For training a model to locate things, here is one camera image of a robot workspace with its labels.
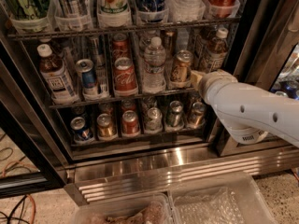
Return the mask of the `yellow taped gripper finger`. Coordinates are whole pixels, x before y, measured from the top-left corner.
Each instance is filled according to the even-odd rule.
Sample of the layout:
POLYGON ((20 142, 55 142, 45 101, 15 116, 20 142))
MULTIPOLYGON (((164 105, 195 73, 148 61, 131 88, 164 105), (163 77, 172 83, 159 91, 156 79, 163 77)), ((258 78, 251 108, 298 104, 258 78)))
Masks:
POLYGON ((199 72, 196 70, 191 71, 191 83, 196 90, 198 89, 200 81, 202 80, 204 75, 204 72, 199 72))

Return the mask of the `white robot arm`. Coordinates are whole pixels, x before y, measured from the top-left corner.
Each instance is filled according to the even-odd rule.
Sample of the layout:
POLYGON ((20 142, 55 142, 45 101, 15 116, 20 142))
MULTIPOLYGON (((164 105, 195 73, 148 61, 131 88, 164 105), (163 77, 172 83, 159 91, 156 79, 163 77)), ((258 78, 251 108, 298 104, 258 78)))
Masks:
POLYGON ((191 83, 236 142, 255 144, 271 133, 299 147, 298 100, 239 82, 223 70, 192 70, 191 83))

